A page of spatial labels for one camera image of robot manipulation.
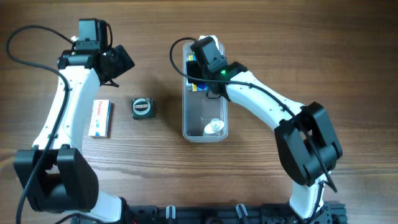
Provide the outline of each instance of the white box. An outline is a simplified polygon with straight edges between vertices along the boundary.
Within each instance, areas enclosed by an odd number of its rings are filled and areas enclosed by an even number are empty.
[[[94,100],[90,129],[88,130],[89,136],[93,138],[108,137],[108,121],[110,112],[111,102],[109,100]]]

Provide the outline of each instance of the white bottle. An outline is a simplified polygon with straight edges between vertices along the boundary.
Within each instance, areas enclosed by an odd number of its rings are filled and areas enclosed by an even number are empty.
[[[224,121],[213,118],[209,124],[206,125],[203,131],[203,136],[220,136],[224,128]]]

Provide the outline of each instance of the plastic container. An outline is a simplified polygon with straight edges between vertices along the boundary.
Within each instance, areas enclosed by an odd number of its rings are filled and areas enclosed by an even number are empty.
[[[184,73],[187,73],[187,58],[192,55],[190,48],[192,44],[193,42],[188,42],[183,46]],[[220,42],[219,48],[220,53],[224,55],[224,45]],[[192,91],[192,87],[187,85],[185,77],[182,79],[182,96],[182,135],[185,139],[191,142],[219,142],[227,137],[228,106],[225,98],[209,99],[206,96],[206,91]],[[209,96],[217,97],[212,92],[209,92]],[[204,135],[206,126],[216,124],[213,127],[217,128],[221,121],[224,123],[221,131],[216,134],[205,133]]]

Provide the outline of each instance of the white arm segment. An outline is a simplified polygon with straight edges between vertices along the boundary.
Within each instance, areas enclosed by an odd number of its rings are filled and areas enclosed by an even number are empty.
[[[294,114],[301,112],[300,107],[303,106],[303,104],[294,102],[279,95],[268,86],[262,84],[250,71],[237,74],[231,79],[231,81],[253,83],[254,85],[267,90],[281,102],[286,104]],[[283,111],[281,105],[258,89],[249,88],[244,85],[228,84],[226,86],[226,92],[232,102],[244,106],[265,122],[272,130],[279,126],[279,122],[282,119],[288,121],[292,118],[288,112]]]
[[[67,107],[57,131],[58,137],[54,139],[50,149],[60,149],[62,144],[69,144],[71,148],[77,148],[81,152],[86,119],[93,106],[94,97],[100,88],[100,80],[94,69],[86,69],[84,66],[67,66],[65,69],[61,69],[60,73],[68,80],[72,90],[69,92]],[[39,145],[39,149],[44,149],[49,141],[49,134],[65,94],[63,88],[63,81],[59,78],[49,116],[42,132],[33,143],[33,145]]]
[[[293,194],[290,197],[289,205],[292,207],[293,211],[300,216],[300,218],[305,219],[312,214],[313,208],[317,202],[319,182],[323,180],[326,180],[326,176],[324,174],[318,177],[311,187],[308,187],[307,185],[300,185],[293,181]],[[319,211],[319,209],[321,209],[323,206],[322,197],[324,189],[325,188],[323,187],[321,200],[319,202],[317,211]]]
[[[62,144],[69,144],[71,148],[77,148],[81,152],[86,119],[89,117],[94,97],[100,88],[100,80],[94,69],[86,69],[84,66],[67,66],[65,69],[61,69],[60,73],[68,80],[72,90],[57,131],[58,137],[54,139],[50,149],[60,149]],[[62,79],[59,78],[49,116],[42,132],[33,143],[33,145],[39,145],[39,149],[44,149],[49,140],[48,136],[54,126],[65,94],[64,86]],[[81,213],[105,223],[113,223],[120,220],[121,211],[122,200],[100,190],[95,207],[89,213]]]

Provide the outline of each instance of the wooden table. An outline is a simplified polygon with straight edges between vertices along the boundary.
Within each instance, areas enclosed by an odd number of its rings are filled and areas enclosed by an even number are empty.
[[[182,137],[182,79],[169,48],[181,37],[214,34],[230,62],[247,65],[292,100],[328,109],[344,155],[332,175],[339,192],[327,189],[325,199],[345,203],[350,223],[398,222],[396,2],[17,2],[0,5],[0,223],[14,222],[22,192],[14,155],[40,133],[57,82],[50,72],[9,60],[6,39],[28,24],[71,37],[87,17],[110,23],[114,44],[123,44],[136,63],[117,79],[120,88],[104,86],[96,96],[114,103],[110,138],[89,138],[86,124],[83,155],[101,189],[130,205],[288,201],[292,181],[273,132],[243,107],[228,105],[229,136],[222,142],[192,144]],[[69,48],[41,30],[12,43],[18,57],[53,67]],[[181,48],[174,54],[178,66]],[[131,118],[137,96],[153,97],[156,118]],[[62,216],[34,213],[26,202],[23,221],[53,223]]]

